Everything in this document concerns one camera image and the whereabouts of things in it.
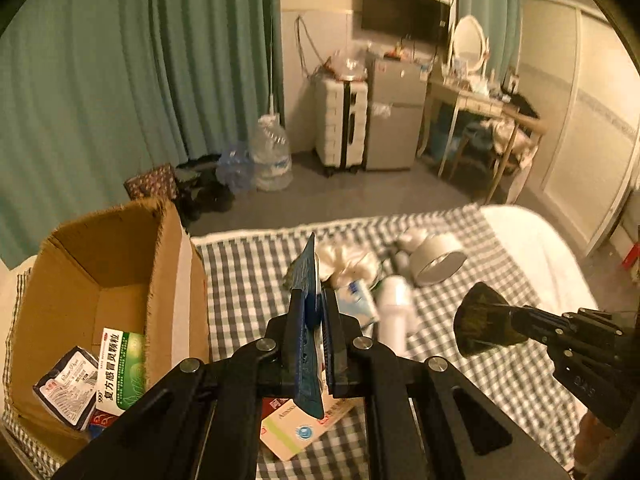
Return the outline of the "green white medicine box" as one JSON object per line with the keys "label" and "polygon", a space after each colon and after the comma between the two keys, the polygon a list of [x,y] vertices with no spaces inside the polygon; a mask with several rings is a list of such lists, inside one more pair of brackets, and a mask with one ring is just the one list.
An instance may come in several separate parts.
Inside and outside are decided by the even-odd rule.
{"label": "green white medicine box", "polygon": [[144,336],[104,328],[96,380],[96,408],[120,416],[145,393]]}

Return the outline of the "black round brush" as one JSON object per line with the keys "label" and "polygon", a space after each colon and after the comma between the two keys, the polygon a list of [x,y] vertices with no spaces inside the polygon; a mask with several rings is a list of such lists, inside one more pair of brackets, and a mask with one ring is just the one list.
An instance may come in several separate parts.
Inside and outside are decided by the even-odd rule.
{"label": "black round brush", "polygon": [[521,344],[527,337],[514,330],[510,306],[495,289],[484,282],[475,283],[462,299],[454,316],[454,338],[465,358],[498,347]]}

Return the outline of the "dark tissue paper pack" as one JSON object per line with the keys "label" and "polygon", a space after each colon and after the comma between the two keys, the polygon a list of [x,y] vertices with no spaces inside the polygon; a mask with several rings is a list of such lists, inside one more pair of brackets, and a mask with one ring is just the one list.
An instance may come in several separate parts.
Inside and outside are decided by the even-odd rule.
{"label": "dark tissue paper pack", "polygon": [[98,365],[94,356],[76,346],[36,382],[32,391],[63,425],[84,431],[96,407]]}

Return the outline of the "blue card packet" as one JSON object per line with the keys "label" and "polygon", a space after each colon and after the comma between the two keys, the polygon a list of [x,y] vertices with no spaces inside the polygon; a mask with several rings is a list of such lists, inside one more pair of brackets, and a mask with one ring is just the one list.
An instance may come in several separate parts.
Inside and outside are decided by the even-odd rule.
{"label": "blue card packet", "polygon": [[292,264],[290,291],[288,319],[294,322],[293,400],[305,414],[322,419],[321,360],[318,358],[316,339],[323,314],[314,233],[310,234],[303,251]]}

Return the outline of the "white plastic bottle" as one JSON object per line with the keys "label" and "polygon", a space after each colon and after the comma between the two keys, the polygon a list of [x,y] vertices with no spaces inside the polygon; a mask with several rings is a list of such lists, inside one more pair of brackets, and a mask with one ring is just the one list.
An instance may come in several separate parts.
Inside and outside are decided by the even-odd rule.
{"label": "white plastic bottle", "polygon": [[408,356],[408,339],[418,329],[411,285],[401,275],[390,275],[378,284],[375,303],[378,341],[396,356]]}

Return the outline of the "white blue tissue packet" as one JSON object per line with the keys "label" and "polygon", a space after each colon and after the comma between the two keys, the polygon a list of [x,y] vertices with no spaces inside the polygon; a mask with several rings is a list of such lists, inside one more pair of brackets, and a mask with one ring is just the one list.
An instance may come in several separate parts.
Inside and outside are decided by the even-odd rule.
{"label": "white blue tissue packet", "polygon": [[356,318],[361,328],[367,328],[378,322],[378,309],[365,281],[350,282],[337,289],[335,296],[341,314]]}

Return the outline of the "white tape roll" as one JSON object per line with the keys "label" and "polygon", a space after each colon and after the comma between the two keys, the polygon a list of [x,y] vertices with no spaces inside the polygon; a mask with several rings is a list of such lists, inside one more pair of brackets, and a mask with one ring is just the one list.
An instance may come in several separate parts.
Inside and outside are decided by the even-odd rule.
{"label": "white tape roll", "polygon": [[427,237],[410,255],[409,270],[414,284],[434,285],[456,274],[466,261],[460,240],[452,233]]}

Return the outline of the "pack of water bottles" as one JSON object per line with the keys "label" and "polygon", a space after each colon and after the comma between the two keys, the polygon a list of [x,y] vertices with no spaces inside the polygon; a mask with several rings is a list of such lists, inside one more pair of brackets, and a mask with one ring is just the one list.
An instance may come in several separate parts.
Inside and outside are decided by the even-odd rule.
{"label": "pack of water bottles", "polygon": [[234,195],[254,188],[254,162],[245,142],[230,145],[222,152],[216,165],[216,177]]}

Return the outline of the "large clear water jug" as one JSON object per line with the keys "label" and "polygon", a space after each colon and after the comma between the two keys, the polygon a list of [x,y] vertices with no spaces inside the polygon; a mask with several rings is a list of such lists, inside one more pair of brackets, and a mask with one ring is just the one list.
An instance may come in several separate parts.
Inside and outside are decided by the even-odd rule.
{"label": "large clear water jug", "polygon": [[278,115],[262,115],[258,119],[257,126],[248,137],[248,146],[254,164],[254,181],[259,191],[282,191],[291,184],[290,142]]}

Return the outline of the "white dressing table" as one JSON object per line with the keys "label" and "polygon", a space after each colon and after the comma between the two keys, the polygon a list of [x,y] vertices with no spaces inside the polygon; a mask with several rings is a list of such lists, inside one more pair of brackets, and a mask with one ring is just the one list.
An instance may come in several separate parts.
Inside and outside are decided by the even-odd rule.
{"label": "white dressing table", "polygon": [[448,129],[444,154],[440,160],[437,177],[444,172],[447,160],[447,152],[450,147],[454,128],[456,128],[458,116],[461,112],[469,112],[489,118],[498,118],[506,108],[506,102],[483,96],[480,93],[462,90],[460,87],[445,84],[442,81],[432,80],[427,84],[425,103],[423,109],[423,133],[419,141],[416,156],[421,157],[427,148],[431,137],[431,125],[436,122],[442,104],[452,107],[452,118]]}

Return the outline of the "white louvered wardrobe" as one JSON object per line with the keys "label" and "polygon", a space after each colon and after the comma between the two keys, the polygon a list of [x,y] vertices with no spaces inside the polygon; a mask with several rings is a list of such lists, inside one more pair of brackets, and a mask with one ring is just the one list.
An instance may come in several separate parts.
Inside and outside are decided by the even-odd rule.
{"label": "white louvered wardrobe", "polygon": [[639,74],[601,12],[523,0],[520,91],[548,126],[529,186],[584,255],[613,229],[639,158]]}

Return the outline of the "white hard-shell suitcase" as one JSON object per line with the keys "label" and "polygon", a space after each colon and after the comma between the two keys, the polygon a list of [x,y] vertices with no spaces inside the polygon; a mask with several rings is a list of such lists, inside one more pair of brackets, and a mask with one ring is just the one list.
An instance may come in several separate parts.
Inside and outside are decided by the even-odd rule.
{"label": "white hard-shell suitcase", "polygon": [[368,85],[364,81],[319,79],[316,96],[316,151],[327,177],[356,172],[363,164],[367,134]]}

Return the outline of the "oval white vanity mirror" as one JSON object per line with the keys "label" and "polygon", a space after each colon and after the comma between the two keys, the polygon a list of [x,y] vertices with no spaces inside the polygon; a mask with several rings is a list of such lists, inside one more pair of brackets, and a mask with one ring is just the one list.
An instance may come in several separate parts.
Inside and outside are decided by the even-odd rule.
{"label": "oval white vanity mirror", "polygon": [[475,16],[468,14],[460,18],[452,34],[451,52],[453,58],[466,63],[469,73],[484,73],[489,58],[489,38]]}

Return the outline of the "large green curtain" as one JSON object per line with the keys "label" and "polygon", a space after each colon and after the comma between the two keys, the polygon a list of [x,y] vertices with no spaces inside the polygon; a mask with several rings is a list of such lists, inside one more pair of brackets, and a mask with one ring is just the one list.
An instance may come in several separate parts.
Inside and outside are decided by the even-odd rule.
{"label": "large green curtain", "polygon": [[1,258],[283,104],[280,0],[1,0]]}

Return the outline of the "green window curtain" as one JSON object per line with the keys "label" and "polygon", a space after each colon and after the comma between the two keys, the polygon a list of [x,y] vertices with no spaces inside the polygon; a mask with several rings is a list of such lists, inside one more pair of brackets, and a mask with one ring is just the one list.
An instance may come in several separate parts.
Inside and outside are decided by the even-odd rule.
{"label": "green window curtain", "polygon": [[522,0],[457,0],[458,18],[472,15],[489,39],[487,71],[503,82],[516,64],[521,39]]}

